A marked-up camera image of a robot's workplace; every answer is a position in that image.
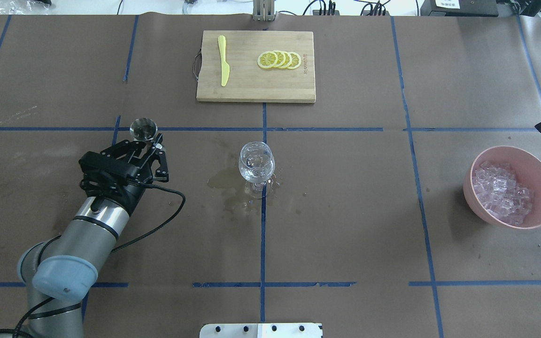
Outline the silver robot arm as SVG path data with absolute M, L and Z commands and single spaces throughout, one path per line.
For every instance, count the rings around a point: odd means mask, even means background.
M 17 272 L 29 312 L 13 337 L 82 338 L 81 305 L 113 252 L 142 195 L 168 181 L 163 137 L 123 140 L 79 160 L 87 198 L 59 236 L 27 250 Z

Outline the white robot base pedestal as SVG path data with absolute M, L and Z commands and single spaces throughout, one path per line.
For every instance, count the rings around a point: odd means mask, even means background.
M 200 338 L 322 338 L 321 323 L 211 323 Z

